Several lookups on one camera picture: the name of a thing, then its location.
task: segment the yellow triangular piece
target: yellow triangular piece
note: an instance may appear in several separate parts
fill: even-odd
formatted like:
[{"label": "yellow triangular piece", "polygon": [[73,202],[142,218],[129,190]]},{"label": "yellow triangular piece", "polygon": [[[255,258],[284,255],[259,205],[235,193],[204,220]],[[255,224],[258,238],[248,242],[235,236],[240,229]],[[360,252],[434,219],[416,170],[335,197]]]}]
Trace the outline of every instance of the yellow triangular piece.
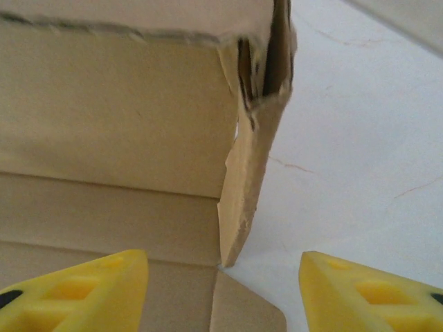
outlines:
[{"label": "yellow triangular piece", "polygon": [[302,255],[310,332],[442,332],[443,290],[319,252]]},{"label": "yellow triangular piece", "polygon": [[147,259],[128,250],[0,292],[0,332],[136,332]]}]

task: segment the box flap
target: box flap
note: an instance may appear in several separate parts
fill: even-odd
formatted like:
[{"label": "box flap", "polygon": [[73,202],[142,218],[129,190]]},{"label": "box flap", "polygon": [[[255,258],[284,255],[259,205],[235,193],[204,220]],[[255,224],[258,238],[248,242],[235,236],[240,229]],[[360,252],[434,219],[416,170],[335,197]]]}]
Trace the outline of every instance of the box flap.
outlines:
[{"label": "box flap", "polygon": [[217,273],[210,331],[286,331],[283,313],[223,272]]},{"label": "box flap", "polygon": [[[287,0],[276,0],[264,96],[244,101],[239,112],[238,137],[226,160],[226,177],[218,205],[221,261],[224,266],[235,263],[251,229],[269,151],[291,95],[296,43],[289,13]],[[252,95],[248,92],[248,67],[243,73],[242,95],[247,98]]]},{"label": "box flap", "polygon": [[217,200],[0,173],[0,240],[219,263]]},{"label": "box flap", "polygon": [[269,40],[272,0],[2,0],[2,12],[38,22],[89,22],[155,30],[187,32],[216,39],[253,36],[262,45]]},{"label": "box flap", "polygon": [[[0,241],[0,289],[102,255]],[[150,259],[139,331],[286,331],[283,314],[216,267]]]},{"label": "box flap", "polygon": [[237,122],[236,41],[23,24],[0,34],[0,171],[220,197]]}]

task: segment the cardboard corner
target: cardboard corner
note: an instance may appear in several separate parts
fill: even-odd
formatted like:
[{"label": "cardboard corner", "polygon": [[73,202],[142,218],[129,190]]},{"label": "cardboard corner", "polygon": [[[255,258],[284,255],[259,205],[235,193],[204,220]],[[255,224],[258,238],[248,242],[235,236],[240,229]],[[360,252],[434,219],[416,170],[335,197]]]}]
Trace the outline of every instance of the cardboard corner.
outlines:
[{"label": "cardboard corner", "polygon": [[226,159],[226,176],[218,204],[223,266],[234,265],[251,230],[269,151],[291,96],[296,39],[289,5],[287,0],[275,2],[263,96],[245,100],[240,107],[238,137]]},{"label": "cardboard corner", "polygon": [[285,332],[286,318],[278,308],[219,271],[209,331]]}]

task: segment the rectangular cutout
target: rectangular cutout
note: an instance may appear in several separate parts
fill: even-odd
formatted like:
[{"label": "rectangular cutout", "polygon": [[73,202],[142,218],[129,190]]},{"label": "rectangular cutout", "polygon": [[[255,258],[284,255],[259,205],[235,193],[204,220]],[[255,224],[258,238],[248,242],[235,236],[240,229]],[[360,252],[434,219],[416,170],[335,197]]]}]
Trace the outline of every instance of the rectangular cutout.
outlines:
[{"label": "rectangular cutout", "polygon": [[370,280],[355,284],[355,289],[369,304],[413,304],[400,288],[379,280]]},{"label": "rectangular cutout", "polygon": [[72,277],[52,288],[44,299],[86,299],[99,282],[100,280],[96,277]]}]

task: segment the torn cardboard edge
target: torn cardboard edge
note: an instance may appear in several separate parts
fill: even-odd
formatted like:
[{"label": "torn cardboard edge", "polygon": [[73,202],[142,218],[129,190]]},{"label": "torn cardboard edge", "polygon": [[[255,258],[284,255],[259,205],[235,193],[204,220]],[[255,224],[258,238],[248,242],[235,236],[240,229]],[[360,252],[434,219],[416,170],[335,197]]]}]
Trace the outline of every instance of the torn cardboard edge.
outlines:
[{"label": "torn cardboard edge", "polygon": [[[220,46],[228,40],[239,40],[239,45],[244,46],[244,50],[243,47],[238,50],[237,64],[237,79],[241,91],[239,99],[242,103],[239,110],[239,135],[226,159],[226,176],[218,204],[221,262],[224,266],[231,266],[235,263],[251,229],[269,150],[284,106],[291,95],[292,57],[295,47],[292,44],[293,31],[289,13],[287,0],[275,0],[271,39],[267,48],[260,47],[259,41],[253,36],[231,35],[223,39],[192,32],[163,30],[148,33],[112,24],[75,24],[70,21],[47,19],[39,21],[10,13],[3,13],[1,18],[8,24],[56,30],[78,29],[87,33],[97,30],[120,33],[137,40],[151,37],[173,38],[188,44],[202,43],[211,46]],[[261,53],[266,53],[266,57],[260,57]],[[266,61],[262,80],[257,79],[257,76],[253,78],[260,72],[260,69],[257,70],[257,64],[253,63],[259,61],[257,59]],[[231,77],[231,82],[228,83],[233,89],[233,68],[225,70],[225,74],[227,72],[230,73],[227,77]]]},{"label": "torn cardboard edge", "polygon": [[[223,266],[234,265],[251,230],[269,151],[291,96],[296,38],[289,15],[289,2],[276,1],[263,85],[265,97],[244,98],[238,137],[226,160],[218,204]],[[242,72],[240,67],[239,74],[243,95],[251,95],[246,85],[249,81],[242,76],[248,75],[248,71]]]}]

